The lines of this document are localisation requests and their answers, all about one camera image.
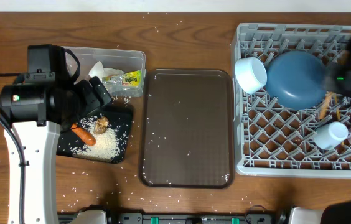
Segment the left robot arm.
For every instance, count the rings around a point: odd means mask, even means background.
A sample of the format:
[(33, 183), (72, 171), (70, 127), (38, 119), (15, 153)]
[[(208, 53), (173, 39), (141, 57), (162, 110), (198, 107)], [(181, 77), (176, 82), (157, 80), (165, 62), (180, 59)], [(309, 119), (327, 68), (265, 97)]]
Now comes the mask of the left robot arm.
[(97, 77), (68, 71), (70, 50), (30, 45), (28, 71), (0, 93), (0, 121), (9, 153), (9, 223), (58, 223), (55, 157), (60, 134), (111, 104)]

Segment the orange carrot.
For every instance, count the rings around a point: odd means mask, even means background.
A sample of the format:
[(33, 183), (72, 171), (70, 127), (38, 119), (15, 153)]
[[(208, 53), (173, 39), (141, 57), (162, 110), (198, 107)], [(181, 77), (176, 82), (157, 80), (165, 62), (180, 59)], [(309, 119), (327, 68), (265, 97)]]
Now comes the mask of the orange carrot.
[(83, 128), (79, 127), (77, 124), (71, 126), (71, 130), (87, 145), (94, 146), (96, 144), (96, 139), (92, 134)]

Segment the aluminium foil ball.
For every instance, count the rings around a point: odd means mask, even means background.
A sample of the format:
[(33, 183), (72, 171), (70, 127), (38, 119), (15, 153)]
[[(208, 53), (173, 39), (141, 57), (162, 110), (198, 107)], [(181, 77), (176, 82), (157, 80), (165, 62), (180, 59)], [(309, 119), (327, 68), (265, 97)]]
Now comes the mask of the aluminium foil ball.
[(123, 77), (124, 75), (108, 75), (103, 77), (101, 81), (109, 94), (116, 95), (117, 92), (124, 90)]

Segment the white tissue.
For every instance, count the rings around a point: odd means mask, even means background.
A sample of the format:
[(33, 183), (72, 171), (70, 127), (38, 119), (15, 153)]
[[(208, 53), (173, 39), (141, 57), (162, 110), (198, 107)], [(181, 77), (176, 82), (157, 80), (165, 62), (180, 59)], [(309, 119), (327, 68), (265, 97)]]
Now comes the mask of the white tissue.
[(122, 70), (118, 70), (114, 68), (105, 68), (101, 61), (98, 61), (96, 64), (94, 64), (94, 66), (88, 73), (90, 77), (98, 77), (100, 79), (111, 75), (122, 75), (122, 74), (124, 74), (124, 71)]

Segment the wooden chopstick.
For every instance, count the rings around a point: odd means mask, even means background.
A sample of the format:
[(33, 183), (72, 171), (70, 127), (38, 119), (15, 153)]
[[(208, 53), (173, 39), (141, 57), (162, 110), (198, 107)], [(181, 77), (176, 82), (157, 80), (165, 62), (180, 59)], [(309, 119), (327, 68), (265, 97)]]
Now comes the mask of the wooden chopstick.
[(326, 116), (326, 111), (328, 109), (328, 106), (330, 104), (330, 101), (332, 99), (332, 96), (334, 95), (333, 92), (327, 92), (324, 100), (323, 100), (323, 103), (322, 103), (322, 106), (321, 106), (321, 110), (320, 110), (320, 113), (319, 113), (319, 120), (322, 120), (325, 118)]
[[(334, 102), (335, 102), (336, 106), (339, 104), (338, 96), (337, 96), (336, 93), (334, 93)], [(341, 117), (340, 117), (340, 110), (338, 108), (336, 109), (336, 117), (337, 117), (337, 121), (340, 121), (340, 119), (341, 119)], [(342, 141), (340, 144), (342, 146), (345, 146), (344, 141)]]

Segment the small blue cup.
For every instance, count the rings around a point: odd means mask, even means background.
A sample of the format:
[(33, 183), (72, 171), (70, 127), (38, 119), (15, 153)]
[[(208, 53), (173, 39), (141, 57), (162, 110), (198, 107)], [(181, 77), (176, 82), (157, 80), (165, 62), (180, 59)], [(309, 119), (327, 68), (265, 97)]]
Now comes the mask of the small blue cup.
[(338, 121), (321, 126), (315, 132), (313, 141), (317, 147), (323, 150), (330, 150), (338, 146), (347, 139), (349, 134), (346, 125)]

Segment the large blue plate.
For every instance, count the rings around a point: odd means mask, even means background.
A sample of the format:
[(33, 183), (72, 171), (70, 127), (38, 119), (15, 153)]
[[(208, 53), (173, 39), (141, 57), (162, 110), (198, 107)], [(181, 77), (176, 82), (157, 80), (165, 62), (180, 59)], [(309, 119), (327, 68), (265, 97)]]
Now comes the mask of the large blue plate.
[(312, 54), (290, 51), (273, 60), (267, 69), (266, 91), (278, 103), (293, 110), (318, 105), (325, 97), (322, 81), (326, 68)]

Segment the light blue rice bowl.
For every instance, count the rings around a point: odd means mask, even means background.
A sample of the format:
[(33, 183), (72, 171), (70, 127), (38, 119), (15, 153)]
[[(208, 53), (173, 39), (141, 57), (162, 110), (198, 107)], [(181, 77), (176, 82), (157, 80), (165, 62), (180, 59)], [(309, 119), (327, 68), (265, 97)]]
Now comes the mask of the light blue rice bowl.
[(254, 94), (267, 82), (267, 73), (262, 61), (256, 57), (241, 58), (235, 63), (235, 76), (247, 94)]

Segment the green snack wrapper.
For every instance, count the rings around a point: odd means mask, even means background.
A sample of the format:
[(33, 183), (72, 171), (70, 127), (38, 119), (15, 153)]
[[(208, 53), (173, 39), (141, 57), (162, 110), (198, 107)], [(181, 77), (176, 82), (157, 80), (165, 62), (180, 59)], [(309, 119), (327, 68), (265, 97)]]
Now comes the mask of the green snack wrapper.
[(141, 71), (136, 70), (129, 73), (123, 74), (123, 85), (124, 86), (138, 86), (141, 82)]

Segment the brown food scrap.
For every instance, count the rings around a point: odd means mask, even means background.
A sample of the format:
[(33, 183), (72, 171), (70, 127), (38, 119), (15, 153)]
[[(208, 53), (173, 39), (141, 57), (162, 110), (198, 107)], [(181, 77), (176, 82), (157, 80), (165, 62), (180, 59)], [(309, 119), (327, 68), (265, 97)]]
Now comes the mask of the brown food scrap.
[(93, 133), (96, 135), (106, 132), (109, 126), (109, 119), (105, 116), (98, 118), (95, 122)]

